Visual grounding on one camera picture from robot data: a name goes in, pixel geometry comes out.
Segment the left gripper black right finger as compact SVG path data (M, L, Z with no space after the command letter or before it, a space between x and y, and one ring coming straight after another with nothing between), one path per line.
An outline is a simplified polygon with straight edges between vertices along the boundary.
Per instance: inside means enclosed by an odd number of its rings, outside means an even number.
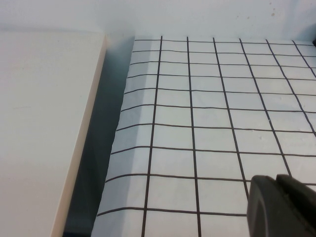
M285 174L278 174L276 182L285 192L295 214L307 231L316 236L316 192Z

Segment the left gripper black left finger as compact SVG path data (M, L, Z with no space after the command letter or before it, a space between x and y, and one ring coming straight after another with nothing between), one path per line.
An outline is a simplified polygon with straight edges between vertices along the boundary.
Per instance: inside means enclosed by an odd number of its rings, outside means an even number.
M269 176L255 175L251 179L247 221L251 237L293 237L296 234L295 206Z

